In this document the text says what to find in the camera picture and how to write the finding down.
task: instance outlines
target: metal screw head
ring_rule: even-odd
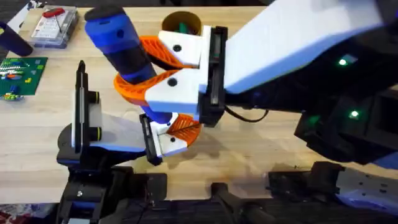
[[[178,44],[174,45],[174,46],[173,46],[173,50],[174,50],[175,52],[179,52],[179,51],[181,50],[181,45],[178,45]]]
[[[169,78],[167,80],[167,84],[169,84],[169,86],[173,87],[177,85],[177,80],[175,78]]]

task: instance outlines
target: plastic storage box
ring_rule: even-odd
[[[77,25],[79,15],[73,6],[44,6],[47,12],[55,8],[63,8],[65,12],[51,18],[41,17],[30,37],[34,47],[64,49]]]

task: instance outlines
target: wooden table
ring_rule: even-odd
[[[191,11],[206,25],[227,26],[229,36],[263,7],[127,8],[139,35],[157,35],[162,19],[174,11]],[[88,9],[79,9],[83,17]],[[41,9],[34,9],[20,35],[30,36]],[[57,138],[71,119],[71,92],[80,60],[86,63],[91,90],[101,93],[103,112],[138,122],[138,106],[127,103],[113,88],[115,69],[84,32],[84,19],[65,50],[35,49],[31,57],[49,57],[35,96],[23,102],[0,101],[0,203],[58,202],[68,177],[57,164]],[[262,111],[237,110],[248,118]],[[240,197],[268,197],[265,176],[270,170],[308,170],[323,161],[293,135],[299,114],[270,112],[260,123],[239,121],[226,114],[215,128],[203,128],[187,152],[168,157],[160,166],[146,158],[125,164],[136,172],[167,173],[168,199],[208,198],[212,182],[227,182]],[[398,178],[398,172],[376,166],[348,164],[372,174]]]

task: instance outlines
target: screwdriver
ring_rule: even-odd
[[[58,28],[60,29],[60,32],[62,32],[61,26],[60,26],[60,24],[58,23],[57,16],[58,16],[58,15],[61,15],[61,14],[64,13],[64,12],[65,12],[65,10],[64,10],[63,8],[58,7],[58,8],[55,8],[55,9],[48,10],[47,12],[43,12],[43,17],[44,17],[44,18],[47,18],[47,19],[49,19],[49,18],[51,18],[51,17],[55,17],[55,20],[56,20],[56,22],[57,22]]]

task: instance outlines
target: green led light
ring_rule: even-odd
[[[338,64],[342,65],[342,66],[345,66],[345,65],[347,65],[347,61],[344,60],[344,59],[340,59],[340,61],[338,61]]]
[[[359,112],[358,111],[351,111],[351,113],[349,114],[349,118],[358,119],[359,118]]]

